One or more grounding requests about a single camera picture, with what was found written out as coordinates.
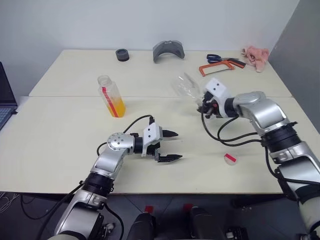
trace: black tape roll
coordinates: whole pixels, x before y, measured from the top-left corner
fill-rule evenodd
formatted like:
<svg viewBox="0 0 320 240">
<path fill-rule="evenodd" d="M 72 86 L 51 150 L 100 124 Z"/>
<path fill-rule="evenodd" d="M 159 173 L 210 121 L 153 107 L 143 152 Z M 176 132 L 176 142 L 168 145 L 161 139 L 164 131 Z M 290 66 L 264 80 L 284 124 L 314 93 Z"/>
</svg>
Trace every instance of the black tape roll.
<svg viewBox="0 0 320 240">
<path fill-rule="evenodd" d="M 117 51 L 115 51 L 115 55 L 120 62 L 125 62 L 129 60 L 129 53 L 127 49 L 118 49 Z"/>
</svg>

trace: bottle with yellow liquid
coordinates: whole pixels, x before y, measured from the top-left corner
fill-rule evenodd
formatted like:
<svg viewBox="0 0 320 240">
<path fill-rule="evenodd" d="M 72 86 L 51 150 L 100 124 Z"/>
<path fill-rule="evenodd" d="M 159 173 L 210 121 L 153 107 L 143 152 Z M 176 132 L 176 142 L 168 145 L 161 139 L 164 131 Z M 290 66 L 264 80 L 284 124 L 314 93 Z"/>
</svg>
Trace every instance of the bottle with yellow liquid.
<svg viewBox="0 0 320 240">
<path fill-rule="evenodd" d="M 114 81 L 111 81 L 107 75 L 98 77 L 99 93 L 109 109 L 110 114 L 115 118 L 121 118 L 125 115 L 126 106 L 122 101 L 118 87 Z"/>
</svg>

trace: black cable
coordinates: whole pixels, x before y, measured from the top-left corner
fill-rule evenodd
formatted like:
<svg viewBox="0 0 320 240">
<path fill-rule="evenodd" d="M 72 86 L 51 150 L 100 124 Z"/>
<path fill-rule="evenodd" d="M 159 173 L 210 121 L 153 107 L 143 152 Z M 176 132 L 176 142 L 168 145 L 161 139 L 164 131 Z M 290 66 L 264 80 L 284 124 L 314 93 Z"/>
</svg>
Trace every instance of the black cable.
<svg viewBox="0 0 320 240">
<path fill-rule="evenodd" d="M 57 211 L 57 209 L 61 206 L 62 203 L 64 203 L 64 201 L 66 199 L 68 199 L 72 194 L 74 194 L 79 188 L 81 188 L 83 185 L 82 181 L 79 183 L 79 185 L 73 189 L 71 192 L 69 192 L 67 195 L 65 195 L 59 202 L 57 202 L 52 210 L 49 212 L 49 215 L 48 217 L 44 220 L 37 236 L 36 236 L 36 240 L 40 240 L 41 239 L 41 236 L 42 236 L 42 233 L 44 232 L 45 228 L 46 228 L 46 225 L 48 224 L 49 220 L 51 219 L 51 217 L 54 215 L 54 213 Z"/>
<path fill-rule="evenodd" d="M 35 199 L 36 199 L 36 197 L 33 197 L 30 201 L 24 201 L 24 200 L 22 199 L 22 202 L 23 202 L 25 205 L 27 205 L 27 204 L 32 203 Z"/>
<path fill-rule="evenodd" d="M 121 217 L 120 217 L 118 214 L 116 214 L 114 211 L 112 211 L 112 210 L 108 207 L 107 204 L 104 204 L 104 207 L 105 207 L 105 209 L 106 209 L 109 213 L 111 213 L 113 216 L 115 216 L 115 217 L 119 220 L 119 222 L 120 222 L 120 224 L 121 224 L 121 235 L 120 235 L 119 240 L 122 240 L 122 237 L 124 236 L 124 231 L 125 231 L 124 222 L 122 221 Z"/>
<path fill-rule="evenodd" d="M 153 118 L 153 116 L 150 115 L 150 114 L 148 114 L 148 115 L 143 115 L 143 116 L 141 116 L 141 117 L 138 117 L 136 120 L 134 120 L 134 121 L 123 131 L 123 133 L 125 134 L 125 133 L 129 130 L 129 128 L 131 128 L 136 122 L 138 122 L 139 120 L 144 119 L 144 118 Z M 97 147 L 97 149 L 96 149 L 96 154 L 97 154 L 98 156 L 100 155 L 100 148 L 101 148 L 103 145 L 105 145 L 105 144 L 107 144 L 107 142 L 103 142 L 103 143 L 101 143 L 101 144 Z"/>
<path fill-rule="evenodd" d="M 225 127 L 225 125 L 227 125 L 228 123 L 232 122 L 231 120 L 229 120 L 228 122 L 226 122 L 226 124 L 222 125 Z M 240 142 L 240 143 L 235 143 L 235 144 L 229 144 L 229 143 L 225 143 L 225 140 L 224 139 L 220 139 L 218 137 L 215 137 L 211 134 L 211 132 L 208 130 L 207 126 L 206 126 L 206 123 L 205 123 L 205 119 L 204 119 L 204 103 L 202 104 L 202 108 L 201 108 L 201 121 L 202 121 L 202 125 L 203 125 L 203 128 L 204 130 L 206 131 L 206 133 L 211 137 L 213 138 L 214 140 L 216 141 L 219 141 L 220 143 L 222 143 L 223 145 L 226 145 L 228 147 L 238 147 L 238 146 L 242 146 L 242 145 L 245 145 L 245 144 L 249 144 L 249 143 L 254 143 L 254 142 L 257 142 L 257 143 L 262 143 L 262 141 L 260 139 L 251 139 L 251 140 L 247 140 L 247 141 L 244 141 L 244 142 Z M 239 137 L 235 137 L 235 139 L 241 139 L 241 138 L 244 138 L 246 137 L 247 135 L 244 134 L 242 136 L 239 136 Z"/>
<path fill-rule="evenodd" d="M 123 133 L 125 134 L 129 128 L 131 128 L 133 126 L 133 124 L 135 124 L 136 122 L 138 122 L 140 119 L 144 119 L 144 118 L 152 118 L 152 115 L 148 114 L 148 115 L 143 115 L 141 117 L 138 117 L 136 120 L 134 120 L 124 131 Z"/>
<path fill-rule="evenodd" d="M 98 155 L 98 156 L 100 156 L 100 148 L 103 146 L 103 145 L 105 145 L 105 144 L 107 144 L 107 142 L 105 141 L 105 142 L 103 142 L 103 143 L 101 143 L 99 146 L 98 146 L 98 148 L 96 149 L 96 154 Z"/>
<path fill-rule="evenodd" d="M 24 213 L 24 215 L 28 218 L 28 219 L 31 219 L 31 220 L 39 220 L 39 219 L 42 219 L 44 218 L 45 216 L 47 216 L 51 211 L 52 209 L 54 209 L 55 205 L 49 210 L 47 211 L 44 215 L 42 216 L 39 216 L 39 217 L 33 217 L 33 216 L 30 216 L 26 210 L 25 210 L 25 207 L 24 207 L 24 204 L 29 204 L 31 203 L 35 198 L 33 198 L 31 201 L 28 201 L 27 203 L 24 202 L 24 199 L 23 199 L 23 196 L 20 195 L 20 205 L 21 205 L 21 209 L 22 209 L 22 212 Z"/>
<path fill-rule="evenodd" d="M 250 132 L 250 133 L 246 133 L 246 134 L 243 134 L 241 136 L 237 136 L 237 137 L 234 137 L 234 138 L 231 138 L 231 139 L 221 139 L 220 138 L 220 132 L 222 131 L 222 129 L 227 126 L 228 124 L 230 124 L 231 122 L 233 122 L 234 120 L 236 120 L 237 118 L 239 118 L 239 115 L 235 116 L 234 118 L 231 118 L 230 120 L 226 121 L 224 124 L 222 124 L 222 126 L 219 128 L 218 130 L 218 133 L 217 133 L 217 138 L 220 139 L 221 141 L 223 142 L 233 142 L 235 140 L 239 140 L 239 139 L 242 139 L 242 138 L 245 138 L 245 137 L 248 137 L 248 136 L 252 136 L 252 135 L 257 135 L 258 133 L 255 131 L 255 132 Z"/>
<path fill-rule="evenodd" d="M 320 186 L 320 182 L 317 181 L 307 181 L 307 180 L 298 180 L 298 179 L 291 179 L 291 178 L 285 178 L 281 177 L 280 175 L 277 175 L 271 168 L 270 162 L 269 162 L 269 154 L 268 154 L 268 148 L 265 146 L 265 161 L 266 161 L 266 166 L 271 173 L 272 176 L 274 176 L 278 180 L 286 181 L 289 183 L 294 183 L 294 184 L 306 184 L 306 185 L 318 185 Z"/>
</svg>

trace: pink towel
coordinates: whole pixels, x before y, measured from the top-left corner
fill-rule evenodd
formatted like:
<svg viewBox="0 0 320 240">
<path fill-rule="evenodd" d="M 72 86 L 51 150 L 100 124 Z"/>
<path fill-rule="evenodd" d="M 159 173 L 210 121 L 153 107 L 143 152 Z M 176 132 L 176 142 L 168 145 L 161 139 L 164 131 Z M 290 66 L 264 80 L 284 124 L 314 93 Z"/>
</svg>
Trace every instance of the pink towel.
<svg viewBox="0 0 320 240">
<path fill-rule="evenodd" d="M 266 48 L 249 46 L 248 48 L 243 48 L 241 54 L 246 57 L 245 60 L 249 65 L 255 66 L 256 71 L 261 73 L 265 68 L 266 61 L 268 60 L 269 50 Z"/>
</svg>

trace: bottle cap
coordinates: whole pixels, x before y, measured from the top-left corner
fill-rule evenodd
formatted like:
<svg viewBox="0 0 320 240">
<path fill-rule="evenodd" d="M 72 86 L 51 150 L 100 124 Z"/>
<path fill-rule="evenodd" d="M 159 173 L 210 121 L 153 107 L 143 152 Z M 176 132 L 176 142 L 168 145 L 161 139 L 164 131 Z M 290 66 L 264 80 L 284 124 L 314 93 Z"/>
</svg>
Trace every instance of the bottle cap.
<svg viewBox="0 0 320 240">
<path fill-rule="evenodd" d="M 112 81 L 109 76 L 102 75 L 102 76 L 98 77 L 98 83 L 101 86 L 107 86 L 107 85 L 110 85 L 112 83 Z"/>
<path fill-rule="evenodd" d="M 230 154 L 226 153 L 224 155 L 224 160 L 229 165 L 235 165 L 237 163 L 237 159 L 234 156 L 231 156 Z"/>
</svg>

